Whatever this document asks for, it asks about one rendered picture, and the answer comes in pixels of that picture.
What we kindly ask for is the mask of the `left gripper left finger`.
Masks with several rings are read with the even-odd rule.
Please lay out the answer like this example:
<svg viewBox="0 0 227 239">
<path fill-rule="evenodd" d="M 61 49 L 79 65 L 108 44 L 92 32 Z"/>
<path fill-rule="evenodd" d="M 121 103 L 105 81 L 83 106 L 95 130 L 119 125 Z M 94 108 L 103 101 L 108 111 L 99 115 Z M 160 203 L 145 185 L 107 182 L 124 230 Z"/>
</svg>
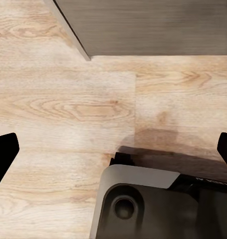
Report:
<svg viewBox="0 0 227 239">
<path fill-rule="evenodd" d="M 0 182 L 19 152 L 14 132 L 0 136 Z"/>
</svg>

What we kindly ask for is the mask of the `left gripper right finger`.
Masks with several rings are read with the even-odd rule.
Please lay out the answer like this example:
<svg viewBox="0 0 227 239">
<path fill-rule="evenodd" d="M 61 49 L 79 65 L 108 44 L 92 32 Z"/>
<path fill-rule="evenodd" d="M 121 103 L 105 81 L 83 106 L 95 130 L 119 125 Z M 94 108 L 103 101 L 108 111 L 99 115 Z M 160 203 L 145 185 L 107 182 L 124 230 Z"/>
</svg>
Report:
<svg viewBox="0 0 227 239">
<path fill-rule="evenodd" d="M 218 141 L 217 150 L 227 164 L 227 133 L 226 132 L 221 133 L 219 137 L 219 141 Z"/>
</svg>

